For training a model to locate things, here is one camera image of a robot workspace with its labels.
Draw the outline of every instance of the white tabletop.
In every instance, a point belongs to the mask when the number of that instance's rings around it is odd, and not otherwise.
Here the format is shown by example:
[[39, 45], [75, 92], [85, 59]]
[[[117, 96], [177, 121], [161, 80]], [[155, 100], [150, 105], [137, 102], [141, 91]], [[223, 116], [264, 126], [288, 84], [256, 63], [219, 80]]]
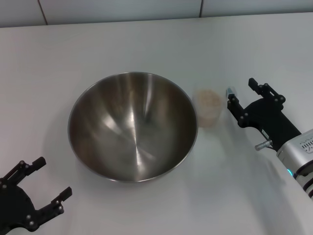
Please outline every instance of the white tabletop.
[[[47, 165], [20, 186], [35, 208], [71, 186], [65, 213], [35, 235], [302, 235], [313, 233], [313, 202], [256, 130], [232, 125], [227, 110], [177, 169], [123, 184], [75, 158], [67, 120], [94, 82], [125, 71], [258, 98], [248, 79], [286, 97], [285, 115], [313, 128], [313, 13], [0, 29], [0, 175], [18, 161]], [[28, 234], [24, 229], [10, 234]]]

